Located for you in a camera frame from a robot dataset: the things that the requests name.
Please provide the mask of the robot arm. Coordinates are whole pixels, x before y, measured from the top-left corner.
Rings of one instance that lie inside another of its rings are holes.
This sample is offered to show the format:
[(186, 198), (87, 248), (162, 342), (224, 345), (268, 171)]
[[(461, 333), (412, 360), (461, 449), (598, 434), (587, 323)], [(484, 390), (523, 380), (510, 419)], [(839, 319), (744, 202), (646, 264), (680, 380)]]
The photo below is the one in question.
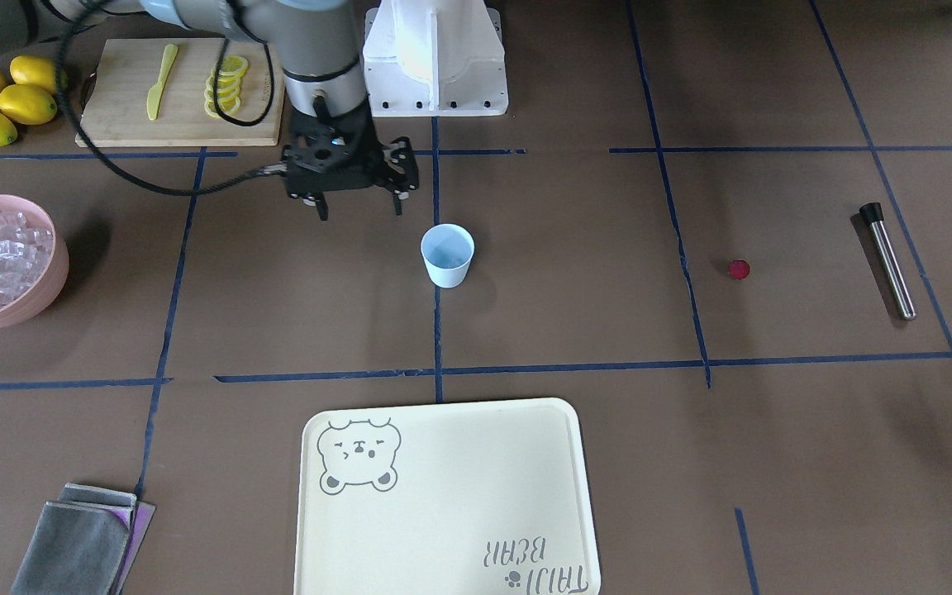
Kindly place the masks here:
[(400, 214), (408, 193), (419, 188), (411, 141), (384, 144), (375, 135), (348, 1), (0, 1), (0, 54), (56, 39), (60, 63), (73, 36), (127, 11), (276, 50), (293, 144), (278, 164), (243, 180), (279, 174), (288, 196), (315, 207), (322, 220), (329, 192), (378, 186)]

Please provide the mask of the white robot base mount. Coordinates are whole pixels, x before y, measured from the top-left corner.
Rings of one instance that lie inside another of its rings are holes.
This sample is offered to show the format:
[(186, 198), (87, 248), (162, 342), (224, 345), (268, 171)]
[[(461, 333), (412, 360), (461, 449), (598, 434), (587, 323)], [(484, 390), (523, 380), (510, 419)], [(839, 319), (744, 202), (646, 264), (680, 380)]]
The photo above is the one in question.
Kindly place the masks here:
[(509, 108), (500, 12), (483, 1), (382, 1), (364, 17), (375, 117), (498, 117)]

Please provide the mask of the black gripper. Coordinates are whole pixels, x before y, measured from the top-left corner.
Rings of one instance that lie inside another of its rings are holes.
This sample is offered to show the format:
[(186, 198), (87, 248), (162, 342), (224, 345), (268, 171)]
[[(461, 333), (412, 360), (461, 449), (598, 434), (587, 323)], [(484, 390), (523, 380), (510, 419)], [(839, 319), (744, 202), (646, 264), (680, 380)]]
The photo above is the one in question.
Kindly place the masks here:
[(330, 114), (322, 99), (316, 103), (314, 114), (290, 109), (290, 144), (281, 154), (288, 196), (315, 204), (318, 218), (328, 221), (328, 193), (377, 186), (392, 196), (394, 215), (401, 216), (402, 201), (421, 186), (411, 140), (383, 143), (367, 98), (343, 114)]

